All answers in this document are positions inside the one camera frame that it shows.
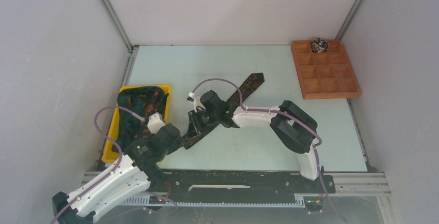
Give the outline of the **dark key-patterned tie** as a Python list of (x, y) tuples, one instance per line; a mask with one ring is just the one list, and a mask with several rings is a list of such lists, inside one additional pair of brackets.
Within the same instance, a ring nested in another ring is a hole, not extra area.
[[(262, 72), (250, 74), (238, 87), (238, 89), (236, 89), (236, 91), (227, 100), (225, 100), (225, 102), (233, 105), (234, 112), (237, 108), (240, 108), (241, 101), (246, 100), (255, 90), (257, 90), (264, 83), (264, 81), (265, 78)], [(214, 128), (211, 128), (211, 131), (213, 131), (217, 126), (219, 125), (215, 125)], [(233, 127), (231, 128), (237, 127), (238, 125), (233, 122)], [(187, 134), (184, 134), (183, 147), (185, 149), (191, 148), (196, 143), (201, 141), (205, 136), (207, 136), (210, 132), (208, 132), (206, 135), (200, 135), (196, 137), (188, 137)]]

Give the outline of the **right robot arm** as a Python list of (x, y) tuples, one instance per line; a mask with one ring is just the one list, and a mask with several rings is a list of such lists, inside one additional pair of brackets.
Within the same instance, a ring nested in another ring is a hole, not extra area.
[(280, 106), (269, 108), (243, 107), (221, 100), (215, 91), (200, 97), (189, 93), (187, 100), (193, 104), (193, 109), (188, 112), (189, 124), (183, 136), (186, 149), (219, 125), (225, 128), (270, 127), (284, 146), (296, 153), (303, 189), (314, 192), (322, 185), (321, 170), (313, 151), (317, 145), (317, 122), (293, 102), (285, 100)]

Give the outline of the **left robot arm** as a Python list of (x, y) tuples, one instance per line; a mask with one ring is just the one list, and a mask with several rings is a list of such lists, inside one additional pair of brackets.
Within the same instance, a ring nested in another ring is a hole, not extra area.
[(160, 190), (164, 173), (157, 163), (181, 144), (180, 131), (172, 124), (131, 141), (122, 157), (94, 179), (75, 191), (53, 196), (52, 223), (96, 223), (128, 198)]

